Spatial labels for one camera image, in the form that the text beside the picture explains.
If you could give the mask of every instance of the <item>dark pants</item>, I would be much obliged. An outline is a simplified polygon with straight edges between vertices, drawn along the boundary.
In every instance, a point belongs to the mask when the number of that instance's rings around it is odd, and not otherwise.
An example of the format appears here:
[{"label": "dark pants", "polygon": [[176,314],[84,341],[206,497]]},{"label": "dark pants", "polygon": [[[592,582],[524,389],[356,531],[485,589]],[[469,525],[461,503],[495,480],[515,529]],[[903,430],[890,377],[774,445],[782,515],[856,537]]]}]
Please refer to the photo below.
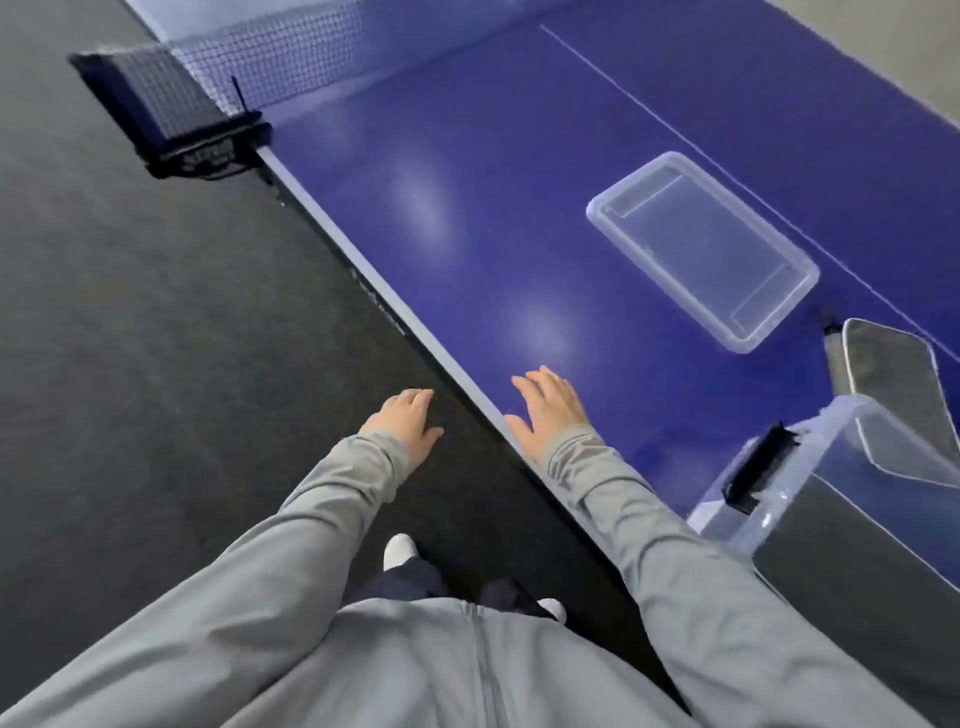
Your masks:
[{"label": "dark pants", "polygon": [[[417,556],[375,576],[350,600],[350,603],[374,598],[417,601],[437,596],[450,596],[444,577],[437,567]],[[487,582],[480,590],[476,603],[498,612],[554,618],[513,579],[495,579]]]}]

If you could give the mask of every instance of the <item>black floor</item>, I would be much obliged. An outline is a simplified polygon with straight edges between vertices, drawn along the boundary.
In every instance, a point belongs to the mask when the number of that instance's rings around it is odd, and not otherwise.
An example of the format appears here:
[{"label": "black floor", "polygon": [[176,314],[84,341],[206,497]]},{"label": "black floor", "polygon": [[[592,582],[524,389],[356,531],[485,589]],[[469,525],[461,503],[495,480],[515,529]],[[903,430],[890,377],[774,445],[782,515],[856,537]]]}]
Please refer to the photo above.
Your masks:
[{"label": "black floor", "polygon": [[447,433],[350,587],[407,531],[457,585],[509,572],[659,669],[608,566],[293,209],[253,176],[142,170],[63,57],[143,37],[116,0],[0,4],[0,709],[408,386]]}]

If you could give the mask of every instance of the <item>table tennis net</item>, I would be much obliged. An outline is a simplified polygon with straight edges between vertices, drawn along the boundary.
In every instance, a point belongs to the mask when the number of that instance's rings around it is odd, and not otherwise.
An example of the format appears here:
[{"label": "table tennis net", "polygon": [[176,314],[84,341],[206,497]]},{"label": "table tennis net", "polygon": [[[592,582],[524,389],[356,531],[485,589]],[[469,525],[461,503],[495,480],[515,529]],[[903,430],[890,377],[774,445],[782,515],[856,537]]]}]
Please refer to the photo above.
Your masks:
[{"label": "table tennis net", "polygon": [[356,91],[567,2],[326,0],[70,61],[153,174],[217,179],[256,164],[264,109]]}]

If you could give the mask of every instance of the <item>hand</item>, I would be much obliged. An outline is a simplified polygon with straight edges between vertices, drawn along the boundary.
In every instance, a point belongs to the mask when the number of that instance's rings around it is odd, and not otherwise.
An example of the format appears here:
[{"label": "hand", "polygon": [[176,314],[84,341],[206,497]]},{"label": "hand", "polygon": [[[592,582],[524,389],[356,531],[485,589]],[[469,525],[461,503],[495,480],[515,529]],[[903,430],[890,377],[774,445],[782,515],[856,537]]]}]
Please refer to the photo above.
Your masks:
[{"label": "hand", "polygon": [[527,402],[533,428],[517,415],[506,416],[507,426],[527,457],[546,467],[543,462],[546,446],[571,425],[589,425],[587,413],[570,382],[546,367],[527,372],[526,378],[515,376],[511,381]]},{"label": "hand", "polygon": [[407,448],[410,470],[415,470],[444,434],[442,427],[430,427],[423,431],[426,427],[426,411],[432,399],[432,389],[405,389],[385,401],[380,411],[371,415],[360,428],[360,434],[382,432],[393,435]]}]

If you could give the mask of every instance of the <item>shoe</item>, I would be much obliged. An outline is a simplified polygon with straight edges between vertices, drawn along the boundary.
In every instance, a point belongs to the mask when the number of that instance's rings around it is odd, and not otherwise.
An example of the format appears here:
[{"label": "shoe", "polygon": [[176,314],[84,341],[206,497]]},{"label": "shoe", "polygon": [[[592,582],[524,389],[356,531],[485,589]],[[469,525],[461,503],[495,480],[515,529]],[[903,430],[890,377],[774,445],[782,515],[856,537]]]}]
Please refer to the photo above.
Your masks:
[{"label": "shoe", "polygon": [[405,533],[398,533],[387,542],[383,549],[383,570],[394,569],[400,564],[406,564],[410,559],[420,556],[414,540]]},{"label": "shoe", "polygon": [[566,609],[556,599],[541,599],[537,602],[542,609],[545,609],[560,624],[566,624]]}]

